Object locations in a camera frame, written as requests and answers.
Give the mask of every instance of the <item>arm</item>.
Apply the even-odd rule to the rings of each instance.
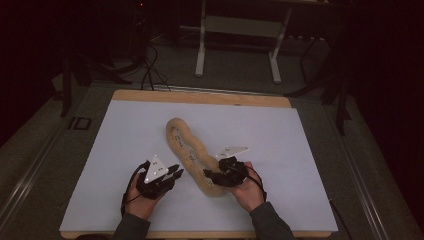
[[[245,163],[249,176],[260,182],[260,178],[253,170],[252,163]],[[251,179],[243,184],[228,189],[252,218],[256,236],[262,240],[289,240],[295,239],[290,227],[278,216],[274,207],[265,202],[259,186]]]
[[[295,239],[287,223],[278,216],[270,202],[265,202],[249,212],[256,236],[262,240]]]
[[[141,196],[136,188],[138,177],[139,174],[134,177],[131,183],[128,191],[128,202],[125,205],[125,214],[113,234],[114,240],[146,239],[150,227],[148,219],[161,197],[152,200]]]

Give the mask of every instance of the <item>wooden table edge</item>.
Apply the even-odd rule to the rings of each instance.
[[[81,235],[102,235],[111,237],[113,232],[72,232],[62,231],[61,236],[65,239],[76,239]],[[331,231],[294,231],[296,238],[317,237],[325,238],[332,234]],[[149,232],[146,239],[216,239],[216,238],[255,238],[255,232]]]
[[[112,100],[291,108],[290,101],[285,97],[225,93],[120,89],[115,91]]]

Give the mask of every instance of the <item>gray carpet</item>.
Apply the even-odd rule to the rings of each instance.
[[[304,86],[298,65],[299,53],[304,46],[303,42],[288,42],[286,48],[282,49],[278,60],[285,80],[280,85],[272,83],[266,53],[209,49],[206,52],[205,75],[197,78],[194,76],[196,49],[156,45],[159,55],[155,66],[160,73],[167,76],[167,84],[171,86],[278,95]],[[316,70],[320,59],[312,59],[310,63]],[[143,71],[126,77],[135,82],[131,86],[116,85],[97,77],[81,103],[74,104],[76,109],[70,113],[70,117],[92,118],[90,129],[61,131],[46,155],[46,162],[37,181],[16,215],[11,218],[4,239],[61,239],[58,232],[60,223],[111,96],[115,89],[121,87],[138,88],[137,82],[140,82]],[[309,71],[308,74],[313,74],[314,69],[310,68]],[[153,80],[160,83],[157,75]],[[354,159],[361,180],[365,183],[372,203],[375,204],[385,226],[387,238],[383,236],[380,239],[424,239],[354,99],[349,98],[348,112],[352,120],[345,122],[346,137],[341,137],[334,127],[335,107],[321,105],[318,100],[320,92],[319,89],[301,98],[291,99],[291,102],[293,107],[298,109],[328,197],[332,199],[346,222],[352,238],[378,239],[367,218],[367,211],[364,209],[367,204],[361,198],[356,183],[358,179],[352,173],[349,159]],[[59,113],[60,105],[57,102],[48,102],[0,150],[2,205],[19,177],[36,158],[43,140],[46,140],[54,129],[60,129],[60,126],[66,128],[68,122],[63,123]],[[348,239],[340,216],[335,213],[340,231],[327,239]]]

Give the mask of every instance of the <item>white board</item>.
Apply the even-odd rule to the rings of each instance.
[[[111,101],[66,210],[60,231],[114,231],[132,172],[154,155],[180,164],[166,142],[166,123],[186,121],[210,155],[248,146],[237,156],[261,175],[268,201],[293,231],[337,231],[296,109]],[[205,196],[187,171],[157,205],[150,231],[253,231],[227,193]]]

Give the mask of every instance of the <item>metal frame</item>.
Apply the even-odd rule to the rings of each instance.
[[[206,31],[233,33],[250,36],[262,36],[276,38],[273,51],[269,52],[269,63],[274,83],[281,83],[280,71],[278,69],[277,55],[280,51],[284,34],[292,13],[292,8],[288,8],[285,13],[284,22],[260,21],[241,18],[219,17],[206,15],[206,0],[202,1],[202,15],[200,20],[200,45],[197,54],[197,64],[195,75],[203,76],[205,65],[205,34]]]

